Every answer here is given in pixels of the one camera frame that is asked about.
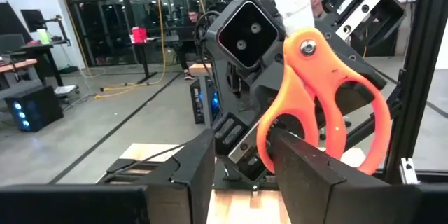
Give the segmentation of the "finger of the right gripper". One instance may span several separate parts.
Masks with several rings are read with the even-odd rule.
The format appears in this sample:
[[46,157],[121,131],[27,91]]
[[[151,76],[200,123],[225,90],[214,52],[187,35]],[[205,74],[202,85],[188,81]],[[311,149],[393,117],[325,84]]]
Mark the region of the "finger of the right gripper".
[[323,0],[327,15],[321,20],[321,33],[335,47],[347,41],[357,56],[370,56],[375,50],[391,48],[393,36],[405,18],[399,0]]
[[256,146],[258,121],[246,124],[233,113],[225,113],[213,125],[216,157],[230,180],[258,182],[267,173]]

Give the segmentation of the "dark monitor panel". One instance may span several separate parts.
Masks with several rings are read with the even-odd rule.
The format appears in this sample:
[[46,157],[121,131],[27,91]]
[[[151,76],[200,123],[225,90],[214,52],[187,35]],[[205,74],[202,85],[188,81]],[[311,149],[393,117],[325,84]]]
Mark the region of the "dark monitor panel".
[[7,2],[0,3],[0,54],[21,50],[25,44],[23,26]]

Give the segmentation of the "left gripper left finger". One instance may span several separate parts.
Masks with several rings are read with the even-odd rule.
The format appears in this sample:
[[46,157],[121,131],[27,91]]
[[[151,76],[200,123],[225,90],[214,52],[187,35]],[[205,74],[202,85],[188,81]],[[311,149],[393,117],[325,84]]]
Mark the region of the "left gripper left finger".
[[206,129],[142,176],[138,224],[206,224],[215,171],[214,132]]

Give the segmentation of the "silver corner bracket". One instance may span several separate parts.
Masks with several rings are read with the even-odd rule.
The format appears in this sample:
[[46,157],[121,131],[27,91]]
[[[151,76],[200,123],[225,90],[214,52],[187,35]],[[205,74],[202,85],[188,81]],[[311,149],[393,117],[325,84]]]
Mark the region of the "silver corner bracket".
[[403,184],[420,184],[412,158],[400,159],[399,172]]

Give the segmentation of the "black aluminium table frame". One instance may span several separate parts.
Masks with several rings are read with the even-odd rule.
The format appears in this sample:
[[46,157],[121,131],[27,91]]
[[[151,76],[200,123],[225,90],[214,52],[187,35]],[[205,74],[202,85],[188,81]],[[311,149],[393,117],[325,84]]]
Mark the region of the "black aluminium table frame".
[[[141,176],[153,171],[161,162],[138,162],[133,159],[119,158],[107,170],[100,179],[102,183],[133,183]],[[213,189],[217,190],[278,190],[275,176],[269,173],[259,182],[245,182],[231,172],[231,177],[226,174],[225,165],[217,161],[213,180]],[[448,171],[417,170],[417,179],[421,183],[448,183]]]

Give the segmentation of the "monitor on arm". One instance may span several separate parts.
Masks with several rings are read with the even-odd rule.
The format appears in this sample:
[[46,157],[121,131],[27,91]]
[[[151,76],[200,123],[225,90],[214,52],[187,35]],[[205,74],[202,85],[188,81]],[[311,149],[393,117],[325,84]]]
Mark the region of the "monitor on arm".
[[20,12],[21,12],[21,14],[24,18],[24,21],[27,25],[27,28],[30,32],[36,32],[37,29],[42,29],[42,28],[45,28],[48,31],[47,24],[50,22],[54,22],[54,23],[58,24],[62,35],[61,36],[53,36],[48,31],[48,33],[51,37],[50,44],[67,44],[68,46],[71,45],[71,42],[70,42],[69,38],[67,37],[67,33],[62,24],[62,16],[61,15],[56,15],[53,18],[45,19],[42,15],[42,12],[39,9],[22,9]]

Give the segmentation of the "green cup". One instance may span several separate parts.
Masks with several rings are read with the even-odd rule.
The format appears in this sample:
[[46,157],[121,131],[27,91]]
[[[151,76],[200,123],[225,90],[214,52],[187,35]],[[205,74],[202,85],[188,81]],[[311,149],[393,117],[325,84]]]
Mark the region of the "green cup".
[[37,29],[36,32],[38,34],[38,39],[41,42],[41,44],[46,45],[51,43],[51,37],[47,29],[45,28]]

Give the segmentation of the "neighbouring wooden table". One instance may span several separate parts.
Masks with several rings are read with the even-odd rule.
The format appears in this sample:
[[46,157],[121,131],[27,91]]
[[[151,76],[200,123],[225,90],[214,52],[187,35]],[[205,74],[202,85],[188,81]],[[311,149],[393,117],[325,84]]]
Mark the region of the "neighbouring wooden table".
[[189,66],[190,73],[194,76],[207,76],[212,73],[212,64],[194,63]]

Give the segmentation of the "wooden desk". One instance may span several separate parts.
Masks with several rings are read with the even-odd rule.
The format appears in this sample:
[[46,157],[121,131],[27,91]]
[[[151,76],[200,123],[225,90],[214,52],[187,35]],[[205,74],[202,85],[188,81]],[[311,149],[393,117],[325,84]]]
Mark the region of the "wooden desk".
[[34,66],[37,63],[36,59],[26,59],[25,61],[20,62],[10,62],[10,63],[2,63],[0,64],[0,74],[4,74],[8,71],[13,71],[14,69],[21,69],[25,67]]

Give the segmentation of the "red box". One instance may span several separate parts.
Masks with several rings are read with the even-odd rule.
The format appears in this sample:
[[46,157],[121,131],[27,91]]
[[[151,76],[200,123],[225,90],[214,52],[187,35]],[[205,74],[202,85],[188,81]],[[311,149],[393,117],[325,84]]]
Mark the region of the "red box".
[[130,34],[131,40],[134,44],[147,42],[147,33],[145,27],[133,27]]

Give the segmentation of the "black standing desk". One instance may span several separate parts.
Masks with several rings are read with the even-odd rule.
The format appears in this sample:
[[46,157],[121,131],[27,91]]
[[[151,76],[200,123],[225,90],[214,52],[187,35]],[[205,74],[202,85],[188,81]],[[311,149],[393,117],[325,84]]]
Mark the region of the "black standing desk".
[[[155,83],[160,82],[164,78],[167,67],[176,65],[176,53],[175,53],[174,49],[168,48],[168,46],[166,46],[165,44],[166,43],[180,44],[181,41],[179,40],[178,36],[147,37],[148,38],[147,42],[140,43],[140,44],[134,44],[131,40],[130,35],[129,35],[129,38],[131,41],[132,48],[135,52],[136,58],[138,60],[138,63],[140,63],[143,66],[144,77],[136,83],[136,86],[154,85]],[[160,44],[160,55],[161,55],[161,59],[162,59],[162,76],[160,77],[159,80],[157,80],[153,83],[148,83],[148,80],[158,73],[157,71],[150,72],[149,68],[148,68],[148,64],[149,64],[148,56],[155,57],[155,53],[149,54],[148,50],[150,48],[155,47],[157,44]]]

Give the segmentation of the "black upright frame post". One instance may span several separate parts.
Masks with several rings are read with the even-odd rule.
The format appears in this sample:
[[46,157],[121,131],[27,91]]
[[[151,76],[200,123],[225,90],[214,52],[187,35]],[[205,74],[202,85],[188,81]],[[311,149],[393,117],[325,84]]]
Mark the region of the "black upright frame post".
[[400,182],[400,159],[414,154],[447,19],[448,0],[417,0],[404,63],[402,108],[393,123],[384,165],[388,183]]

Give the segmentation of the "black computer tower blue lights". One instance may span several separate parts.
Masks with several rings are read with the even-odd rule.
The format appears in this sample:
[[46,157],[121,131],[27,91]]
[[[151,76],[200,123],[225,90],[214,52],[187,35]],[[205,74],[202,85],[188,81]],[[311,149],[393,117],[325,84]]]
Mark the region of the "black computer tower blue lights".
[[[207,99],[209,101],[208,109],[205,109],[203,105],[204,96],[202,94],[201,79],[205,80]],[[190,98],[195,124],[211,126],[221,115],[218,93],[210,77],[200,76],[190,84]]]
[[60,101],[51,86],[34,87],[5,98],[20,131],[38,132],[64,117]]

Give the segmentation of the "orange-handled scissors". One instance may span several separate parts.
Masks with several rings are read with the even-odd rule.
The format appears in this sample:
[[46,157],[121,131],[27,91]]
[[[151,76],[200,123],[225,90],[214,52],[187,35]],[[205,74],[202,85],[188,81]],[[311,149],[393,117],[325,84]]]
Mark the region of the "orange-handled scissors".
[[261,117],[256,145],[265,167],[274,171],[267,151],[267,136],[275,119],[282,114],[295,116],[302,124],[304,140],[319,144],[315,101],[324,112],[327,139],[326,153],[340,159],[345,152],[347,131],[335,95],[347,81],[364,85],[374,96],[374,140],[358,170],[373,174],[386,156],[391,138],[391,114],[382,93],[366,78],[336,56],[324,35],[315,28],[310,0],[275,0],[286,30],[283,43],[283,80],[271,106]]

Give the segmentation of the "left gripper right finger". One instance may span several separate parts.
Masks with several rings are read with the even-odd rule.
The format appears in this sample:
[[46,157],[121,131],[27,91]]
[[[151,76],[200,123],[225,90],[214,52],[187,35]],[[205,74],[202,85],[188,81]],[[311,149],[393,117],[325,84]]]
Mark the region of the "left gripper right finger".
[[269,139],[292,224],[418,224],[415,185],[391,185],[364,174],[284,129],[273,129]]

